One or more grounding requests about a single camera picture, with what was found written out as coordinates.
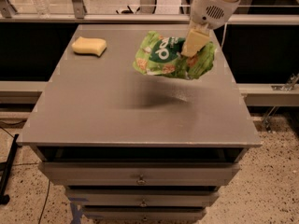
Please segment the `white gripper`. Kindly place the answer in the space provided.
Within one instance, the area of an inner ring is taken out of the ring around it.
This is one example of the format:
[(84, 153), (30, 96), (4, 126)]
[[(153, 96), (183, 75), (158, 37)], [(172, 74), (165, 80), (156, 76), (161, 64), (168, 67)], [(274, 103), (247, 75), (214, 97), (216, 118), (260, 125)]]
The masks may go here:
[[(217, 29), (225, 24), (238, 7), (240, 0), (192, 0), (190, 24)], [(190, 29), (181, 54), (193, 57), (209, 42), (209, 32)]]

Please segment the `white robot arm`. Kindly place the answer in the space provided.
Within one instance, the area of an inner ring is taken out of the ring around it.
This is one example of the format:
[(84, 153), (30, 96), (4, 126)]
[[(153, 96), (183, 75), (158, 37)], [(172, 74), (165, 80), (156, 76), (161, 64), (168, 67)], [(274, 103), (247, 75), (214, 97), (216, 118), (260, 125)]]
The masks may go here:
[(209, 42), (209, 31), (223, 26), (241, 0), (192, 0), (190, 24), (181, 54), (193, 57)]

